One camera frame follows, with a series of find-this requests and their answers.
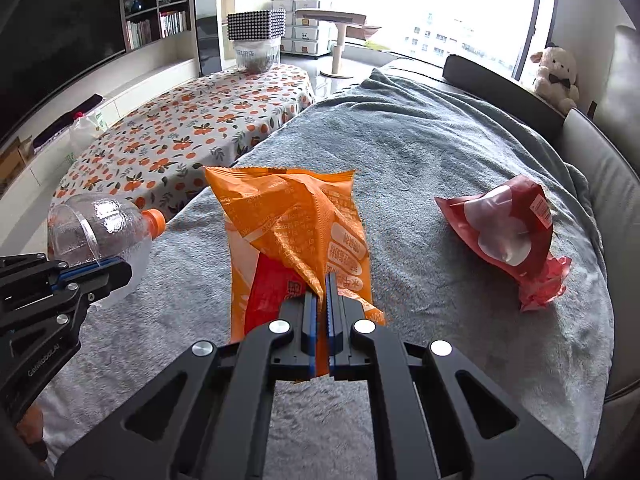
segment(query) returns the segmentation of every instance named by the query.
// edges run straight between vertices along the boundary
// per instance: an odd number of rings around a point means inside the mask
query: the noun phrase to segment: gray blanket
[[[452,342],[588,465],[613,314],[587,183],[538,134],[486,103],[375,70],[292,120],[239,166],[356,168],[374,303],[393,329],[418,344]],[[566,294],[526,314],[515,281],[466,247],[433,200],[486,192],[519,173],[544,185],[552,252],[573,260]],[[138,290],[118,307],[90,310],[81,351],[40,397],[52,455],[192,342],[225,342],[229,304],[222,210],[207,189],[156,240]],[[279,383],[265,478],[375,478],[368,404],[363,383]]]

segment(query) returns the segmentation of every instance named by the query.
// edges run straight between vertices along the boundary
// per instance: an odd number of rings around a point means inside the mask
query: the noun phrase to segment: table
[[[168,221],[206,185],[203,166],[230,166],[315,100],[305,70],[280,64],[198,78],[134,110],[73,163],[51,206],[103,192],[159,209]]]

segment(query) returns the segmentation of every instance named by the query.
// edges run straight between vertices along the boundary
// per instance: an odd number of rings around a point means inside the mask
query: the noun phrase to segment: clear plastic bottle
[[[146,271],[151,242],[164,231],[157,209],[140,211],[129,200],[106,193],[74,195],[55,206],[47,219],[49,257],[69,267],[119,256],[131,266],[127,286],[114,290],[100,304],[120,301],[137,286]]]

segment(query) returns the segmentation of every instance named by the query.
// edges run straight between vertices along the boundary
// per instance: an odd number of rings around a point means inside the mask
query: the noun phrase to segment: white teddy bear
[[[564,48],[550,46],[532,54],[530,59],[540,63],[533,83],[535,93],[564,115],[577,108],[580,94],[575,85],[578,73],[574,56]]]

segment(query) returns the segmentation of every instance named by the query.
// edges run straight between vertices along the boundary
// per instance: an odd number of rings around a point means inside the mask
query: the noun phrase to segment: sofa
[[[442,78],[427,76],[424,64],[410,59],[395,60],[383,69],[389,75],[441,90],[463,91],[500,107],[545,137],[565,162],[587,178],[615,316],[609,386],[587,474],[593,480],[629,478],[630,468],[640,465],[639,53],[638,33],[619,27],[609,82],[595,123],[575,109],[565,118],[518,83],[460,56],[447,58]]]

